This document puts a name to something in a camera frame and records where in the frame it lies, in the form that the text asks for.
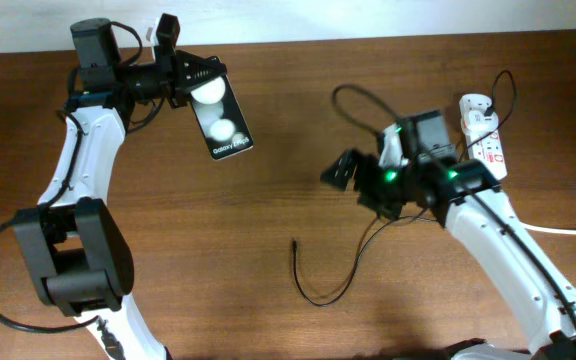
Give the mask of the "white USB charger plug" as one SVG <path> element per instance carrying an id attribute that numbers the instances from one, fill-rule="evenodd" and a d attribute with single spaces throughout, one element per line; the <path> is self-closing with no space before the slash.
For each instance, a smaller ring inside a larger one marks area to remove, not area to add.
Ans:
<path id="1" fill-rule="evenodd" d="M 499 124 L 495 112 L 485 115 L 480 110 L 468 111 L 463 118 L 463 130 L 466 134 L 480 134 L 494 131 Z"/>

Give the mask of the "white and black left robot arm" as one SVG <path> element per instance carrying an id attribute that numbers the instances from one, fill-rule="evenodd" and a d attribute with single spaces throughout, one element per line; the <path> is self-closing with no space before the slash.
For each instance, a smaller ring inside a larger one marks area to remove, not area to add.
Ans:
<path id="1" fill-rule="evenodd" d="M 140 314 L 131 251 L 107 208 L 113 164 L 136 104 L 184 106 L 226 74 L 224 64 L 176 47 L 178 19 L 160 16 L 154 60 L 122 59 L 107 18 L 70 28 L 79 65 L 61 110 L 66 139 L 50 185 L 14 231 L 40 301 L 88 329 L 111 359 L 167 359 Z"/>

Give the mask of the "white power strip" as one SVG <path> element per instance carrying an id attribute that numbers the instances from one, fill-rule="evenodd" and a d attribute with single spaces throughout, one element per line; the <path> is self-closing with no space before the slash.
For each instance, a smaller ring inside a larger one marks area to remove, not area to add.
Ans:
<path id="1" fill-rule="evenodd" d="M 459 101 L 461 128 L 466 140 L 468 158 L 479 160 L 497 180 L 502 180 L 508 172 L 497 128 L 494 131 L 480 134 L 466 134 L 463 130 L 463 118 L 468 111 L 480 110 L 486 115 L 491 105 L 492 100 L 486 95 L 464 95 Z"/>

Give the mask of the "black Samsung Galaxy flip phone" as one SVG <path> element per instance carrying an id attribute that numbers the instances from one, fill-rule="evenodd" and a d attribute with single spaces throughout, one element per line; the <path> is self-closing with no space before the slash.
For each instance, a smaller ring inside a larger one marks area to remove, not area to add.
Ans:
<path id="1" fill-rule="evenodd" d="M 252 134 L 229 82 L 223 75 L 193 90 L 191 106 L 213 160 L 250 150 Z"/>

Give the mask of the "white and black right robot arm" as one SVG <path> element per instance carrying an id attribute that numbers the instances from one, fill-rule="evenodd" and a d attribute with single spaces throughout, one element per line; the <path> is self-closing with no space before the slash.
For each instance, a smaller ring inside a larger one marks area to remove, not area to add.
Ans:
<path id="1" fill-rule="evenodd" d="M 378 133 L 378 155 L 345 151 L 321 180 L 349 183 L 359 204 L 391 221 L 408 203 L 430 211 L 477 260 L 519 321 L 527 359 L 576 359 L 576 288 L 526 231 L 498 180 L 478 160 L 460 162 L 440 111 Z"/>

